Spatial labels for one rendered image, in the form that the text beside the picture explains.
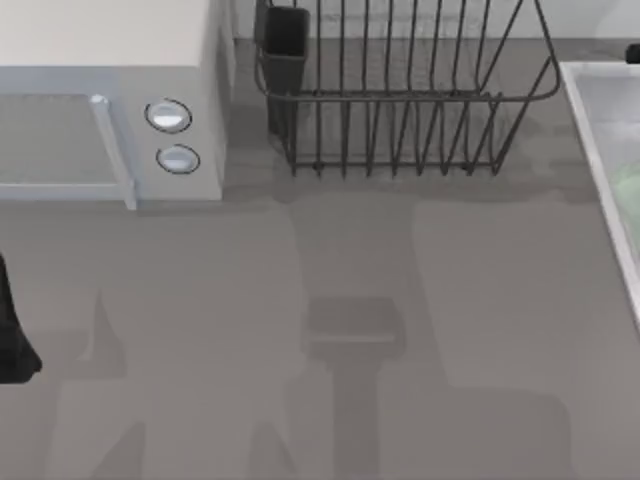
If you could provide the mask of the round microwave knob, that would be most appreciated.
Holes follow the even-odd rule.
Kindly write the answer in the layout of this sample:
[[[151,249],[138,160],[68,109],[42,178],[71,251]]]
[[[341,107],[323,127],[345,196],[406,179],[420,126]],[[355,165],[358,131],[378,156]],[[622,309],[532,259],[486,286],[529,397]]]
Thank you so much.
[[[187,130],[193,121],[192,112],[182,102],[164,98],[148,103],[144,109],[147,123],[166,134],[178,134]]]
[[[191,147],[175,144],[156,152],[157,164],[172,175],[189,175],[195,172],[201,163],[199,154]]]

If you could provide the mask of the black cutlery holder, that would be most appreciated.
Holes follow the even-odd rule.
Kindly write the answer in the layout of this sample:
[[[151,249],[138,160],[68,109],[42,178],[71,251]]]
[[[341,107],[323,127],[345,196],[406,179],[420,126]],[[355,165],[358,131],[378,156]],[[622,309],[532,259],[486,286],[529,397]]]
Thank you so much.
[[[298,6],[255,1],[254,43],[267,99],[268,129],[284,140],[302,89],[308,58],[310,12]]]

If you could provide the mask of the microwave oven door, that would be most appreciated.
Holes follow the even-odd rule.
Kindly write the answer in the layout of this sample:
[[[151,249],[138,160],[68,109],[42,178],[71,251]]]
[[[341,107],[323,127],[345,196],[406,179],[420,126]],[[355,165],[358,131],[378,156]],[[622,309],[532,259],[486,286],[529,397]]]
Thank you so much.
[[[121,201],[136,183],[100,94],[0,94],[0,202]]]

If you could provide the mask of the pale microwave oven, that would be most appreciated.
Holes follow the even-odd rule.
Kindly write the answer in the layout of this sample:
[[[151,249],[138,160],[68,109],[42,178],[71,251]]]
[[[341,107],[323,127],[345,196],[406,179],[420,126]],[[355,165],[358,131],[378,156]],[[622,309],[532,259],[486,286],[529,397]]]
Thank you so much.
[[[138,207],[222,198],[235,71],[230,0],[0,0],[0,94],[107,97]],[[192,112],[187,130],[147,123],[145,106],[164,98]],[[157,164],[175,144],[199,154],[192,174]]]

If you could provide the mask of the pale green item in sink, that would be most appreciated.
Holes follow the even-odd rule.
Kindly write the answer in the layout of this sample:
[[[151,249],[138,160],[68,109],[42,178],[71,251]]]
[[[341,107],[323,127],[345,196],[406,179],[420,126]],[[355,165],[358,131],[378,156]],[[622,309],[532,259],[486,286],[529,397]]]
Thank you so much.
[[[616,200],[630,215],[640,215],[640,161],[618,167],[612,176]]]

